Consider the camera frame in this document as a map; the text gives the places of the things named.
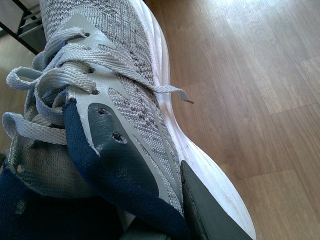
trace floor plank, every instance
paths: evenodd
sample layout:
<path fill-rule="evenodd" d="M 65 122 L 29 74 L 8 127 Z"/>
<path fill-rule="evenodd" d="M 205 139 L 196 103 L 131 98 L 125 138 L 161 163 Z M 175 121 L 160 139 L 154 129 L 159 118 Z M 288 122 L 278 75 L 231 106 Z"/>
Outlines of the floor plank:
<path fill-rule="evenodd" d="M 306 83 L 300 81 L 295 66 L 287 59 L 287 46 L 278 38 L 283 29 L 275 26 L 283 21 L 276 8 L 261 9 L 244 2 L 231 9 L 226 20 L 238 47 L 243 49 L 244 58 L 270 114 L 316 102 Z"/>
<path fill-rule="evenodd" d="M 292 164 L 320 221 L 320 105 L 292 109 L 272 118 L 282 140 L 297 156 Z"/>
<path fill-rule="evenodd" d="M 22 114 L 26 91 L 18 91 L 6 84 L 9 72 L 18 67 L 31 67 L 35 55 L 10 35 L 0 38 L 0 115 L 5 112 Z M 3 127 L 0 127 L 0 152 L 9 149 L 11 139 L 7 136 Z"/>
<path fill-rule="evenodd" d="M 320 224 L 294 170 L 246 179 L 254 203 L 257 239 L 315 240 Z"/>
<path fill-rule="evenodd" d="M 320 57 L 304 60 L 296 65 L 302 79 L 320 103 Z"/>

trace navy fabric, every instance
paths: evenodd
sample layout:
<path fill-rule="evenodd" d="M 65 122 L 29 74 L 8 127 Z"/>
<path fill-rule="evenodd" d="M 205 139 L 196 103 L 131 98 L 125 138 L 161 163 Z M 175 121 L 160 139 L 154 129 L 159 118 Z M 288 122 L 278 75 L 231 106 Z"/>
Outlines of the navy fabric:
<path fill-rule="evenodd" d="M 115 176 L 89 146 L 75 100 L 63 106 L 66 140 L 72 161 L 91 187 L 110 203 L 170 235 L 190 239 L 185 219 L 170 204 L 151 192 Z"/>
<path fill-rule="evenodd" d="M 122 234 L 116 208 L 103 198 L 42 196 L 4 166 L 0 240 L 117 240 Z"/>

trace gray fabric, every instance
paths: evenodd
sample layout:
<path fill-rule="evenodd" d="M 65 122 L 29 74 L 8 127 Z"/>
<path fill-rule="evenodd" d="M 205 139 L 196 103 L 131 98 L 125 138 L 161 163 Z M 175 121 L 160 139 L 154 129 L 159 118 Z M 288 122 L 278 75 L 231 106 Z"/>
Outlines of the gray fabric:
<path fill-rule="evenodd" d="M 118 54 L 118 56 L 121 61 L 129 66 L 133 66 L 137 73 L 149 83 L 154 84 L 147 38 L 138 17 L 126 1 L 47 0 L 40 4 L 47 38 L 50 38 L 57 31 L 61 30 L 73 14 L 80 13 L 106 34 L 116 46 L 116 50 L 114 50 L 102 45 L 100 46 L 101 50 L 111 52 L 115 55 L 117 55 L 117 51 L 120 51 L 121 54 Z M 171 179 L 174 181 L 173 170 L 177 172 L 180 180 L 179 160 L 176 152 L 173 150 L 174 145 L 169 144 L 173 141 L 168 139 L 167 143 L 171 149 L 171 154 L 173 154 L 172 157 L 175 160 L 175 169 L 171 169 L 168 156 L 162 144 L 159 128 L 150 111 L 149 106 L 151 105 L 160 123 L 163 125 L 164 131 L 168 133 L 164 125 L 164 120 L 161 117 L 160 109 L 156 107 L 157 100 L 155 95 L 126 77 L 119 76 L 119 79 L 133 100 L 129 102 L 118 92 L 110 90 L 109 95 L 116 108 L 149 144 Z M 163 180 L 164 182 L 168 182 L 165 177 L 163 177 Z M 170 194 L 170 203 L 183 214 L 178 197 L 174 194 L 172 187 L 167 184 L 167 188 Z"/>
<path fill-rule="evenodd" d="M 40 1 L 40 7 L 47 40 L 62 30 L 75 13 L 80 13 L 116 46 L 115 50 L 101 45 L 102 51 L 118 56 L 122 62 L 135 69 L 142 78 L 154 84 L 147 38 L 138 17 L 126 1 L 47 0 Z M 118 76 L 118 78 L 132 100 L 129 102 L 117 91 L 110 90 L 109 95 L 115 107 L 143 137 L 171 180 L 174 182 L 174 175 L 178 176 L 179 182 L 176 184 L 179 189 L 182 189 L 178 156 L 164 124 L 155 95 L 139 83 L 124 76 Z M 30 99 L 26 103 L 27 114 L 25 116 L 25 119 L 29 121 L 38 114 Z M 163 144 L 163 134 L 160 133 L 160 129 L 164 132 L 166 147 Z M 173 168 L 170 165 L 166 148 L 169 149 L 169 154 L 175 161 Z M 29 187 L 43 195 L 79 198 L 94 194 L 73 166 L 66 146 L 32 142 L 16 133 L 8 163 L 11 170 Z M 18 165 L 22 166 L 23 171 L 17 172 Z M 182 195 L 177 196 L 164 174 L 158 171 L 167 187 L 170 204 L 183 215 L 183 208 L 179 201 Z"/>
<path fill-rule="evenodd" d="M 24 118 L 31 121 L 37 114 L 33 105 Z M 33 141 L 16 133 L 7 167 L 28 187 L 45 196 L 85 198 L 97 195 L 73 165 L 65 145 Z"/>

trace sneaker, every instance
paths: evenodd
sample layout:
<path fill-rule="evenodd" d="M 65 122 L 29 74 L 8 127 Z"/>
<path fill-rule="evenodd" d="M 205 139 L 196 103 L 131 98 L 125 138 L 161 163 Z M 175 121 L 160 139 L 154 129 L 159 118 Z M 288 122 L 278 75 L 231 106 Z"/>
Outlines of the sneaker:
<path fill-rule="evenodd" d="M 0 236 L 189 239 L 202 229 L 213 239 L 199 201 L 206 195 L 243 239 L 255 239 L 232 183 L 177 125 L 170 93 L 191 101 L 169 85 L 166 42 L 143 1 L 40 6 L 46 47 L 32 68 L 7 77 L 28 94 L 24 116 L 2 118 L 12 144 L 0 175 Z M 202 192 L 192 191 L 197 184 Z"/>

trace wooden floor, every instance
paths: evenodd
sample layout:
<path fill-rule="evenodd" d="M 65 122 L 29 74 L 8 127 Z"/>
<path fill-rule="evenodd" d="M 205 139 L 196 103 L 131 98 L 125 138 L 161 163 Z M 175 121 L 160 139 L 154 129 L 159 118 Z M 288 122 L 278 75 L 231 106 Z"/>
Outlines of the wooden floor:
<path fill-rule="evenodd" d="M 225 171 L 258 240 L 320 239 L 320 2 L 146 0 L 169 48 L 187 136 Z M 0 114 L 23 112 L 5 84 L 34 55 L 0 38 Z M 10 139 L 0 128 L 0 151 Z"/>

